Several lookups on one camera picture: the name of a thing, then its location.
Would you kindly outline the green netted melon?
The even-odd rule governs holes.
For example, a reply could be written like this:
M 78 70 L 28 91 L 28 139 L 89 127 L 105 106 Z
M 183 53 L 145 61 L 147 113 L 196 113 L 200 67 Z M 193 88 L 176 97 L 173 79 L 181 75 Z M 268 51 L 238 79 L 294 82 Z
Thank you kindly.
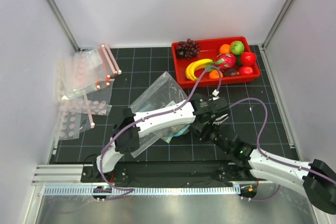
M 183 134 L 187 129 L 188 129 L 189 125 L 187 124 L 179 124 L 179 125 L 175 125 L 170 127 L 169 132 L 171 134 Z

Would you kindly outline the clear zip bag blue zipper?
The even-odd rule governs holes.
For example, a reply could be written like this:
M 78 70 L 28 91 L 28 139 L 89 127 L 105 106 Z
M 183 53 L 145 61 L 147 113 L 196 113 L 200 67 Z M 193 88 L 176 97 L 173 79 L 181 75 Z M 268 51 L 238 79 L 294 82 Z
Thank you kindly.
M 161 74 L 131 105 L 132 112 L 147 112 L 176 105 L 187 98 L 187 94 L 177 84 L 173 77 L 164 72 Z M 172 138 L 188 133 L 188 129 L 183 134 L 171 134 L 170 127 L 155 131 L 163 141 L 169 143 Z

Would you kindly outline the clear zip bag white label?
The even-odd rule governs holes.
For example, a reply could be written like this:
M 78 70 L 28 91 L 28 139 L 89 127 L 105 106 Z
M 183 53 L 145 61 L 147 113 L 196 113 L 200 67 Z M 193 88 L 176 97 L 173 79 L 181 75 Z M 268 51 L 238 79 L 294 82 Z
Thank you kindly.
M 160 137 L 154 133 L 150 133 L 147 136 L 144 136 L 139 139 L 139 148 L 131 153 L 133 158 L 139 156 L 142 152 L 144 152 L 147 148 L 153 145 Z

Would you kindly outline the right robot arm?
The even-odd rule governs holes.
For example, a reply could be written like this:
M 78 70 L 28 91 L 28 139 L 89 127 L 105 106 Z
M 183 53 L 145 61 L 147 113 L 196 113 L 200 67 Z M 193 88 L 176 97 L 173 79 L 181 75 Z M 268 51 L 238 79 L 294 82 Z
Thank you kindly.
M 301 162 L 268 153 L 242 141 L 229 125 L 193 123 L 189 130 L 200 141 L 219 147 L 237 165 L 239 178 L 269 180 L 305 196 L 319 210 L 335 214 L 335 172 L 325 162 Z

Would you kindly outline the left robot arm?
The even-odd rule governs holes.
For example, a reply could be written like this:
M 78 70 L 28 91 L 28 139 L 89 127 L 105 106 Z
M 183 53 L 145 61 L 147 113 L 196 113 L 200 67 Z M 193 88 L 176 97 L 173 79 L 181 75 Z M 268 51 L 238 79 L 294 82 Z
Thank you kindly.
M 145 112 L 134 113 L 130 108 L 122 112 L 108 145 L 93 165 L 93 178 L 106 182 L 116 163 L 126 153 L 140 149 L 140 139 L 168 127 L 187 125 L 187 129 L 201 140 L 205 134 L 229 116 L 229 105 L 224 98 L 208 98 L 196 93 L 177 104 Z

